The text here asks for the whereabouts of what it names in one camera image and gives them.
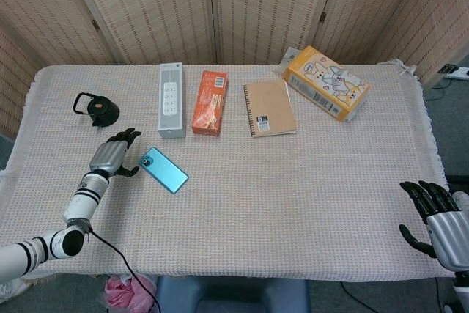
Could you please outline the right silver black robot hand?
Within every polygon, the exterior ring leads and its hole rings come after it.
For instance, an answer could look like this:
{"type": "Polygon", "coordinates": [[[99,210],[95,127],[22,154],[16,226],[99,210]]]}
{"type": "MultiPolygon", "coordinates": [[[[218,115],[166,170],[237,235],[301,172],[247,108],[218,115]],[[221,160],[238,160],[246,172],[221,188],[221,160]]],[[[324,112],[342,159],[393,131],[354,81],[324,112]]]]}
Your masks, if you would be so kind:
{"type": "Polygon", "coordinates": [[[400,182],[399,186],[413,202],[430,239],[430,243],[421,242],[400,224],[399,231],[407,244],[437,259],[446,270],[468,272],[468,214],[441,185],[420,180],[400,182]]]}

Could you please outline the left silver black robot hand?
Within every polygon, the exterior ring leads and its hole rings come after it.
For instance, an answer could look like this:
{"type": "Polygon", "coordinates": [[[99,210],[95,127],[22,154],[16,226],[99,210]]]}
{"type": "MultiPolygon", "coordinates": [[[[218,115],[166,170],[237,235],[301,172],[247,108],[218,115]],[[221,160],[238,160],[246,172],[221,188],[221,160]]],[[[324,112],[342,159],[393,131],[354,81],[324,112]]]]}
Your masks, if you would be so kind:
{"type": "Polygon", "coordinates": [[[102,143],[98,147],[93,155],[89,162],[90,172],[98,174],[106,180],[116,175],[123,177],[134,176],[138,172],[139,167],[134,166],[129,170],[122,164],[128,149],[140,135],[141,132],[137,131],[135,128],[128,128],[110,137],[105,143],[102,143]]]}

